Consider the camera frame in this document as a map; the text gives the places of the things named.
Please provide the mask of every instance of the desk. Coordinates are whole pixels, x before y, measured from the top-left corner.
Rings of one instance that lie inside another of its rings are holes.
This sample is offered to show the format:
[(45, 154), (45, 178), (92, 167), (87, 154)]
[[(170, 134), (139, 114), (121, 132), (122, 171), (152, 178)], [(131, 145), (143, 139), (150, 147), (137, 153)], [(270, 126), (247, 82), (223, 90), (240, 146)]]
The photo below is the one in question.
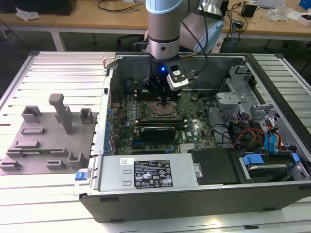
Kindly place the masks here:
[[(230, 0), (229, 8), (240, 0)], [(148, 14), (144, 5), (139, 6), (140, 11), (116, 14), (106, 12), (97, 7), (95, 0), (77, 0), (77, 5), (70, 16), (43, 15), (41, 19), (25, 22), (14, 14), (0, 14), (0, 18), (16, 31), (39, 31), (50, 32), (57, 51), (65, 51), (65, 46), (60, 37), (60, 32), (74, 33), (121, 33), (121, 34), (144, 34), (148, 28)], [(287, 0), (288, 7), (301, 10), (299, 0)], [(121, 0), (109, 2), (109, 9), (121, 9), (134, 3), (122, 2)], [(258, 9), (254, 17), (247, 18), (248, 27), (241, 34), (241, 38), (253, 39), (277, 39), (277, 40), (311, 40), (311, 28), (288, 19), (287, 22), (269, 22), (266, 19), (265, 9)], [(226, 17), (223, 33), (213, 52), (219, 52), (223, 39), (229, 31), (229, 20)]]
[[(77, 0), (70, 16), (40, 14), (41, 19), (23, 21), (15, 14), (1, 14), (0, 18), (14, 31), (50, 32), (57, 51), (65, 51), (60, 32), (144, 34), (148, 28), (148, 14), (144, 5), (140, 11), (116, 14), (101, 10), (96, 0)], [(122, 9), (134, 3), (121, 0), (107, 4), (108, 9)], [(0, 24), (0, 30), (7, 30)]]
[[(231, 9), (232, 5), (241, 2), (240, 0), (230, 0), (228, 8)], [(286, 0), (289, 8), (305, 12), (299, 6), (300, 0)], [(242, 7), (237, 7), (235, 11), (241, 13)], [(266, 40), (311, 40), (311, 27), (303, 26), (295, 20), (288, 19), (285, 21), (269, 22), (266, 18), (267, 9), (258, 9), (252, 18), (246, 18), (248, 21), (247, 29), (241, 34), (241, 38), (249, 39), (266, 39)], [(245, 20), (238, 14), (233, 13), (235, 20), (245, 22)], [(221, 36), (218, 39), (218, 45), (222, 44), (223, 39), (227, 36), (230, 29), (229, 18), (225, 17), (224, 28)], [(215, 47), (213, 52), (219, 52), (220, 47)]]

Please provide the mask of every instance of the gray mounting plate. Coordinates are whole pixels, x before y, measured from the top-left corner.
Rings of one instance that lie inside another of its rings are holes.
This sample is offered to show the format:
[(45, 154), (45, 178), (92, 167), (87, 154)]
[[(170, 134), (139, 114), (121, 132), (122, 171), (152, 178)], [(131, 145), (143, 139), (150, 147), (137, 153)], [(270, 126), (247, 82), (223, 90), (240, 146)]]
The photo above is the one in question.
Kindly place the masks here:
[[(94, 136), (97, 113), (92, 113), (94, 122), (89, 124), (82, 124), (79, 113), (72, 113), (73, 134), (67, 135), (61, 123), (58, 123), (55, 117), (57, 113), (42, 113), (36, 116), (38, 124), (27, 124), (25, 121), (21, 125), (10, 149), (15, 148), (17, 141), (38, 141), (39, 147), (36, 149), (59, 149), (66, 148), (68, 152), (72, 151), (73, 155), (78, 158), (80, 151), (82, 151), (88, 165), (88, 159), (91, 151), (92, 140)], [(25, 128), (43, 127), (44, 134), (28, 134), (23, 135), (21, 132)], [(17, 161), (21, 164), (19, 170), (2, 170), (0, 175), (23, 175), (23, 174), (59, 174), (59, 173), (75, 173), (78, 169), (72, 169), (68, 163), (68, 156), (52, 156), (51, 154), (27, 154), (22, 157), (6, 156), (2, 162)], [(48, 169), (47, 160), (62, 160), (66, 165), (65, 169)]]

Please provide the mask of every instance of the warning label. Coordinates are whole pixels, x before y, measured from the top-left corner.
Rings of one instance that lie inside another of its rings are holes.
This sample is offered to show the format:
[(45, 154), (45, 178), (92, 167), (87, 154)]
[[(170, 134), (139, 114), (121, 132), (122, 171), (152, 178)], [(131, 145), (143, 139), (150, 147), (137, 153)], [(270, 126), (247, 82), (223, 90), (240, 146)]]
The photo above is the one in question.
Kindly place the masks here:
[(134, 180), (135, 188), (173, 187), (170, 161), (135, 161)]

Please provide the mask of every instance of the table leg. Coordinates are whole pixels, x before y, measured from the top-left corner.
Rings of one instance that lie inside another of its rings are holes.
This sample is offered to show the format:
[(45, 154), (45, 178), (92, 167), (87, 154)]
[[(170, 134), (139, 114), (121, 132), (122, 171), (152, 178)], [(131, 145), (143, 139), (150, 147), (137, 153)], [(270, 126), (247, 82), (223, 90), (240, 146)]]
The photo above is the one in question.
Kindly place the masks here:
[(4, 30), (0, 30), (0, 39), (1, 40), (7, 40), (8, 39)]
[(223, 41), (226, 37), (226, 33), (221, 33), (214, 48), (212, 48), (211, 53), (219, 53), (220, 49), (222, 48)]
[(98, 40), (97, 40), (96, 33), (92, 33), (92, 39), (93, 39), (93, 44), (97, 44)]
[(264, 44), (263, 44), (262, 47), (263, 47), (264, 49), (266, 49), (266, 48), (269, 46), (270, 42), (271, 42), (271, 40), (266, 40), (266, 41), (264, 42)]
[(62, 40), (62, 38), (61, 38), (59, 32), (54, 31), (54, 32), (51, 32), (51, 34), (52, 34), (52, 37), (53, 37), (53, 41), (54, 41), (56, 50), (57, 50), (58, 52), (64, 52), (64, 51), (66, 51), (65, 43), (64, 43), (64, 41)]

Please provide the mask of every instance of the gray 3d printed part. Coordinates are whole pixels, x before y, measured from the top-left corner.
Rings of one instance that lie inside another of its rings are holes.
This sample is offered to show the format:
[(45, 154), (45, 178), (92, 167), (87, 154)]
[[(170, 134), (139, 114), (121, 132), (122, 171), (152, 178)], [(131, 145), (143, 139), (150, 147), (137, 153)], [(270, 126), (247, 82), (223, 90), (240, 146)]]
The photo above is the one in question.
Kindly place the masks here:
[(92, 110), (90, 108), (81, 108), (80, 119), (82, 124), (90, 124), (94, 122)]
[(22, 135), (27, 135), (27, 134), (43, 134), (44, 133), (44, 128), (43, 127), (25, 128), (20, 133)]
[(37, 106), (26, 106), (21, 116), (27, 123), (38, 123), (36, 116), (42, 115)]
[(57, 111), (57, 121), (61, 121), (67, 134), (72, 134), (71, 112), (69, 107), (64, 106), (63, 101), (63, 94), (51, 94), (49, 98), (50, 105), (54, 106)]
[[(97, 119), (97, 113), (92, 114), (93, 118)], [(82, 151), (82, 156), (86, 160), (85, 166), (87, 166), (96, 121), (92, 124), (82, 124), (80, 114), (72, 113), (73, 134), (67, 135), (63, 125), (55, 119), (55, 113), (43, 113), (36, 117), (38, 124), (23, 122), (4, 158), (5, 162), (11, 161), (11, 159), (18, 161), (22, 166), (21, 169), (3, 171), (0, 168), (0, 175), (74, 173), (78, 168), (72, 168), (70, 160), (68, 162), (70, 151), (75, 157), (78, 157)], [(45, 133), (26, 135), (21, 133), (24, 129), (32, 127), (42, 127), (45, 129)], [(16, 141), (38, 141), (40, 145), (38, 148), (15, 148)], [(47, 160), (56, 158), (64, 162), (65, 169), (48, 169), (46, 167)]]
[(76, 158), (72, 151), (70, 151), (68, 156), (68, 163), (70, 164), (71, 168), (80, 169), (86, 165), (86, 159), (84, 158), (82, 151), (79, 153), (78, 158)]
[(38, 148), (40, 143), (38, 141), (16, 141), (15, 148)]
[(61, 159), (47, 160), (46, 166), (50, 170), (66, 168), (66, 164), (64, 164), (64, 162)]
[(50, 154), (53, 157), (59, 157), (59, 156), (68, 156), (69, 152), (66, 150), (66, 148), (62, 148), (60, 150), (51, 150)]
[(0, 168), (3, 171), (12, 171), (12, 170), (19, 170), (19, 168), (21, 167), (21, 165), (14, 160), (11, 161), (1, 161), (0, 162)]

